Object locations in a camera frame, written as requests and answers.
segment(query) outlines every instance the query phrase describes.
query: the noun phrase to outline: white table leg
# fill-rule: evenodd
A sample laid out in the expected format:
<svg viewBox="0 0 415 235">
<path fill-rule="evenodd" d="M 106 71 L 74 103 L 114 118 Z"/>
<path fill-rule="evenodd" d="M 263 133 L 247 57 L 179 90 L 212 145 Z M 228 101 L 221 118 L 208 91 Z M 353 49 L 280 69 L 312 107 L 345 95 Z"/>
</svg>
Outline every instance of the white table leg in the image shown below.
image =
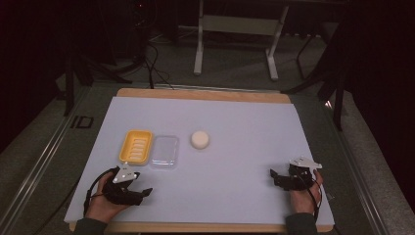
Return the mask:
<svg viewBox="0 0 415 235">
<path fill-rule="evenodd" d="M 271 47 L 265 50 L 266 60 L 268 62 L 268 68 L 269 68 L 269 75 L 272 80 L 278 79 L 277 68 L 275 66 L 275 60 L 274 60 L 274 53 L 275 53 L 275 48 L 277 47 L 277 44 L 278 44 L 278 39 L 280 39 L 280 36 L 281 36 L 281 31 L 284 26 L 285 18 L 287 17 L 288 9 L 289 9 L 288 6 L 284 7 L 280 20 L 278 21 L 275 27 L 274 41 L 272 42 Z"/>
<path fill-rule="evenodd" d="M 204 0 L 199 1 L 199 28 L 198 28 L 198 48 L 196 51 L 195 69 L 193 73 L 202 73 L 202 62 L 204 59 Z"/>
</svg>

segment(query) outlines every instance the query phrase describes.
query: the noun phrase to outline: white board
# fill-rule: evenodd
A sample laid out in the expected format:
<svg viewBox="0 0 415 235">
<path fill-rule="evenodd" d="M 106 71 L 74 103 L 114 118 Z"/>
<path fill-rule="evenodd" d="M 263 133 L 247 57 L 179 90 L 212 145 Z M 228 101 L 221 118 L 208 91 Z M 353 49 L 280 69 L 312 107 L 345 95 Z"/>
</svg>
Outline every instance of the white board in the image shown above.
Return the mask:
<svg viewBox="0 0 415 235">
<path fill-rule="evenodd" d="M 141 175 L 129 190 L 154 190 L 114 221 L 284 224 L 292 213 L 290 195 L 273 185 L 269 169 L 288 175 L 289 160 L 312 159 L 291 104 L 114 97 L 66 222 L 82 218 L 95 178 L 121 165 L 118 154 L 130 129 L 177 136 L 178 162 L 174 170 L 134 166 Z M 210 136 L 203 150 L 190 144 L 197 130 Z M 334 224 L 325 196 L 317 224 Z"/>
</svg>

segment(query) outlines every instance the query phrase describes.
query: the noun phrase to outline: white round object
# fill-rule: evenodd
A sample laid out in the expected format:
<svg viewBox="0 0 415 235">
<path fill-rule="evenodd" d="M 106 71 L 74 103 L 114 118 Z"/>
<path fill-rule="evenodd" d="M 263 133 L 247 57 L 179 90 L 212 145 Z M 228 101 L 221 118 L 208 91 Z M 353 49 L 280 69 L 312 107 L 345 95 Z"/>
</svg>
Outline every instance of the white round object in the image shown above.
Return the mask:
<svg viewBox="0 0 415 235">
<path fill-rule="evenodd" d="M 191 143 L 195 149 L 204 149 L 208 146 L 208 134 L 201 130 L 196 131 L 192 134 Z"/>
</svg>

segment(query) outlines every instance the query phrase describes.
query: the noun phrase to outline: hand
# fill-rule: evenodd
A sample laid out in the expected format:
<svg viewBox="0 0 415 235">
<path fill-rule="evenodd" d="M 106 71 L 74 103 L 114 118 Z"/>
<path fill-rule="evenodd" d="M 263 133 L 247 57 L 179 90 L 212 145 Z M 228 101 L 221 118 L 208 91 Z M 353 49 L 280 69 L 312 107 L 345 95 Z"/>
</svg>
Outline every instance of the hand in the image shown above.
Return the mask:
<svg viewBox="0 0 415 235">
<path fill-rule="evenodd" d="M 113 204 L 110 201 L 108 201 L 104 195 L 102 195 L 104 185 L 112 175 L 113 173 L 109 172 L 105 174 L 98 182 L 97 192 L 91 200 L 89 209 L 86 212 L 85 217 L 109 223 L 114 216 L 116 216 L 119 212 L 122 212 L 123 210 L 129 207 L 129 205 Z"/>
<path fill-rule="evenodd" d="M 315 169 L 315 180 L 314 184 L 309 188 L 311 191 L 311 194 L 313 195 L 317 205 L 321 202 L 321 194 L 320 194 L 320 188 L 319 185 L 323 183 L 323 177 L 321 174 Z M 314 201 L 312 200 L 310 194 L 307 190 L 302 191 L 290 191 L 291 195 L 291 205 L 293 206 L 294 212 L 308 212 L 308 213 L 314 213 L 315 205 Z"/>
</svg>

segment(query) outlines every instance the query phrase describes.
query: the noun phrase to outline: yellow tray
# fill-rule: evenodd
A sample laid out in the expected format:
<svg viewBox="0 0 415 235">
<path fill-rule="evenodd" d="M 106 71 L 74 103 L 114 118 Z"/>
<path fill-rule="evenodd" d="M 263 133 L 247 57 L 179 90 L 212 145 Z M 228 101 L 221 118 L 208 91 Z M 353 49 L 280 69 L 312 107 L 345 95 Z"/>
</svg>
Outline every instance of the yellow tray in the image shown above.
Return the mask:
<svg viewBox="0 0 415 235">
<path fill-rule="evenodd" d="M 149 160 L 152 137 L 152 132 L 148 130 L 128 131 L 119 153 L 119 160 L 132 165 L 145 165 Z"/>
</svg>

